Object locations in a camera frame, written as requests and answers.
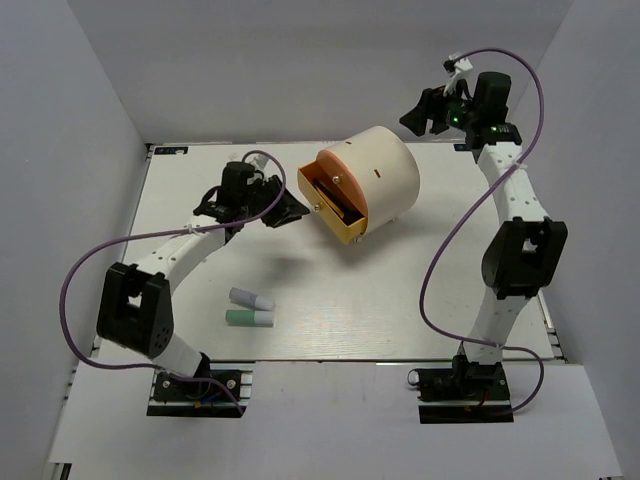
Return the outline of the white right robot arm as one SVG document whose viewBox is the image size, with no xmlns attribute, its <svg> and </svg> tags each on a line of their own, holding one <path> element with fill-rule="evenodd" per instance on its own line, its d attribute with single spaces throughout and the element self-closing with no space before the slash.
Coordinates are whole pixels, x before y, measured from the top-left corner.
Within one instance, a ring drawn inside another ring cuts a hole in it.
<svg viewBox="0 0 640 480">
<path fill-rule="evenodd" d="M 464 80 L 424 90 L 417 105 L 400 119 L 416 136 L 450 128 L 463 131 L 498 213 L 499 228 L 481 261 L 484 298 L 459 348 L 467 364 L 451 374 L 453 390 L 466 399 L 486 389 L 483 368 L 502 361 L 502 348 L 517 317 L 551 283 L 568 237 L 566 224 L 552 219 L 539 203 L 519 162 L 522 139 L 506 120 L 510 89 L 508 75 L 483 72 L 473 92 Z"/>
</svg>

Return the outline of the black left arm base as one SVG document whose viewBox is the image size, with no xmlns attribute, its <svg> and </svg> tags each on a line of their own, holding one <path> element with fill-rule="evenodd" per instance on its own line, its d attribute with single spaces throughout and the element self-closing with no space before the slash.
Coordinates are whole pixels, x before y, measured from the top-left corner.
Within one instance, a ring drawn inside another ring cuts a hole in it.
<svg viewBox="0 0 640 480">
<path fill-rule="evenodd" d="M 166 372 L 156 373 L 146 415 L 172 418 L 235 418 L 243 416 L 251 396 L 254 363 L 210 364 L 207 382 L 184 382 Z"/>
</svg>

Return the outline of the black fan makeup brush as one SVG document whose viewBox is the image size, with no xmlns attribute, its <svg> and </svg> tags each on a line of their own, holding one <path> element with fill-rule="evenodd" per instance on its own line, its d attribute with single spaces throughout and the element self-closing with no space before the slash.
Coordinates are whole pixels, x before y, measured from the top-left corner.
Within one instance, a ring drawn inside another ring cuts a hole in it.
<svg viewBox="0 0 640 480">
<path fill-rule="evenodd" d="M 312 184 L 345 225 L 352 225 L 363 217 L 362 213 L 354 205 L 343 201 L 318 179 L 314 179 Z"/>
</svg>

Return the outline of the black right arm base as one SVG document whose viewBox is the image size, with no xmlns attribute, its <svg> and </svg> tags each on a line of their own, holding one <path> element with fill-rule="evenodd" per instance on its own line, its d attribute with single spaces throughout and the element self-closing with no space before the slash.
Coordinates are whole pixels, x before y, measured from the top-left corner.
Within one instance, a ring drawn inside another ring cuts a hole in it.
<svg viewBox="0 0 640 480">
<path fill-rule="evenodd" d="M 458 354 L 449 366 L 410 370 L 407 383 L 418 393 L 422 424 L 490 424 L 514 420 L 510 391 L 500 362 L 481 365 Z"/>
</svg>

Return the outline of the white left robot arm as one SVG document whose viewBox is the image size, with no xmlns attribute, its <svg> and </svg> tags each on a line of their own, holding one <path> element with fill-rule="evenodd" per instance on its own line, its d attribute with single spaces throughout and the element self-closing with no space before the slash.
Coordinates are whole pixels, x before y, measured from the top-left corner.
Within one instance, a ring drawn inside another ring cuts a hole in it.
<svg viewBox="0 0 640 480">
<path fill-rule="evenodd" d="M 194 208 L 185 234 L 173 235 L 141 260 L 117 262 L 106 272 L 97 335 L 178 375 L 177 387 L 199 399 L 211 387 L 209 357 L 191 347 L 174 328 L 172 295 L 209 255 L 228 244 L 252 218 L 270 228 L 302 219 L 310 210 L 282 180 L 266 176 L 255 162 L 232 161 L 221 183 Z"/>
</svg>

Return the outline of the cream round drawer organizer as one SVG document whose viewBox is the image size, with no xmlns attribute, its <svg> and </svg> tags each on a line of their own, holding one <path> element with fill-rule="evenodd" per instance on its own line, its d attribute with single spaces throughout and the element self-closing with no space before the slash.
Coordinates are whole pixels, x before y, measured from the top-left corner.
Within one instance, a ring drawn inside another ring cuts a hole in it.
<svg viewBox="0 0 640 480">
<path fill-rule="evenodd" d="M 374 126 L 325 149 L 346 164 L 364 193 L 368 208 L 365 234 L 415 204 L 420 191 L 418 165 L 407 145 L 391 130 Z"/>
</svg>

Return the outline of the yellow organizer drawer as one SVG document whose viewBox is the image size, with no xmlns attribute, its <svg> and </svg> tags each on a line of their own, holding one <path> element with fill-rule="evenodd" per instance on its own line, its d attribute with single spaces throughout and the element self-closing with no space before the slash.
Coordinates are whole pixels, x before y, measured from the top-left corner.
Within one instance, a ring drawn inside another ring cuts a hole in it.
<svg viewBox="0 0 640 480">
<path fill-rule="evenodd" d="M 314 161 L 298 169 L 297 181 L 312 210 L 343 244 L 364 235 L 368 226 L 366 201 L 347 171 L 333 161 Z"/>
</svg>

